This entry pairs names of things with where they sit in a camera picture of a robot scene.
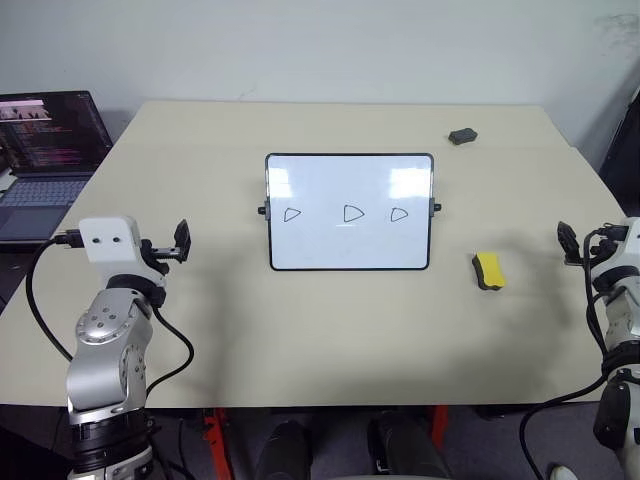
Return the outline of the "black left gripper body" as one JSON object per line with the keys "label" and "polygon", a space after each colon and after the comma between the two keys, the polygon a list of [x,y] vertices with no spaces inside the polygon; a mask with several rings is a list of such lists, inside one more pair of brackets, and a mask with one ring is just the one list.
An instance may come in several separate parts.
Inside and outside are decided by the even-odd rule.
{"label": "black left gripper body", "polygon": [[170,271],[166,260],[176,259],[172,248],[155,248],[149,239],[141,240],[140,253],[144,263],[161,275],[167,275]]}

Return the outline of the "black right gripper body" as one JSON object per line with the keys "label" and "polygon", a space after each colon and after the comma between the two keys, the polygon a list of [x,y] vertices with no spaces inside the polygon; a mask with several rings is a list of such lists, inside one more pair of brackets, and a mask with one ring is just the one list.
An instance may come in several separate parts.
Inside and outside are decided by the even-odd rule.
{"label": "black right gripper body", "polygon": [[583,261],[605,261],[613,256],[620,242],[626,239],[628,227],[604,224],[588,233],[582,242]]}

